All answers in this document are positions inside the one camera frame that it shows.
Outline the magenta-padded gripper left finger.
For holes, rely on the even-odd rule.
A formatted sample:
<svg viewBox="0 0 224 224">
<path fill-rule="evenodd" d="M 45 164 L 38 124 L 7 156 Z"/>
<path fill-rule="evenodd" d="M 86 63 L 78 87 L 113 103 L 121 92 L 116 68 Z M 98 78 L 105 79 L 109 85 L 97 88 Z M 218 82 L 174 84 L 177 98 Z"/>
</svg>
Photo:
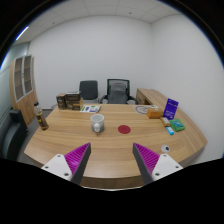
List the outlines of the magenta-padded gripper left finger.
<svg viewBox="0 0 224 224">
<path fill-rule="evenodd" d="M 86 143 L 69 153 L 56 154 L 42 169 L 79 185 L 91 154 L 91 144 Z"/>
</svg>

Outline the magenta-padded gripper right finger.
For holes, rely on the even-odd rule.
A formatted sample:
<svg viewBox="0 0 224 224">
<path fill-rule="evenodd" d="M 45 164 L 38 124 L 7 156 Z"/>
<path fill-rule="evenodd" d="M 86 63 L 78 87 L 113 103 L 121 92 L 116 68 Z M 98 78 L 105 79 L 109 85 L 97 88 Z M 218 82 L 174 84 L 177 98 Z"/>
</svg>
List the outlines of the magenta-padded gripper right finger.
<svg viewBox="0 0 224 224">
<path fill-rule="evenodd" d="M 182 169 L 168 154 L 159 155 L 137 143 L 133 144 L 133 155 L 145 185 Z"/>
</svg>

